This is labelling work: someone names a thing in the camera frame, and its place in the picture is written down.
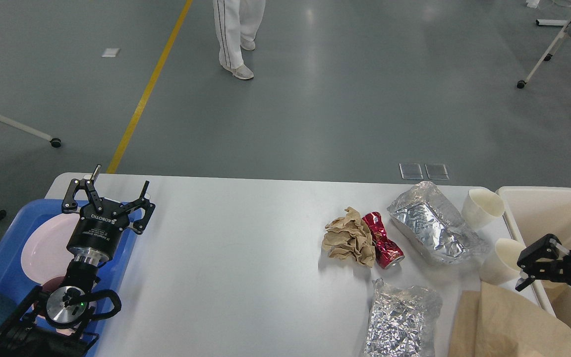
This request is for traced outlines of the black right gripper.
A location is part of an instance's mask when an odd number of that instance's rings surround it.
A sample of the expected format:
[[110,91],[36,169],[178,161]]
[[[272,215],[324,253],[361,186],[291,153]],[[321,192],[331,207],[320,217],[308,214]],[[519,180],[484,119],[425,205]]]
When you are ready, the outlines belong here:
[[516,264],[522,273],[515,285],[518,292],[532,285],[535,280],[567,283],[571,286],[571,249],[562,245],[556,235],[546,234],[524,248]]

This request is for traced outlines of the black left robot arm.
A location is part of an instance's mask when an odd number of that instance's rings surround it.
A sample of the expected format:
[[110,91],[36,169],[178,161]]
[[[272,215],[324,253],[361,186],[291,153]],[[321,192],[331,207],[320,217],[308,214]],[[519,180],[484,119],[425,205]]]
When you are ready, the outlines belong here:
[[133,244],[130,232],[146,229],[155,204],[149,181],[130,202],[101,197],[90,178],[70,181],[61,212],[76,223],[58,251],[68,265],[52,290],[32,289],[0,326],[0,357],[83,357],[100,337],[98,326],[122,308],[117,288]]

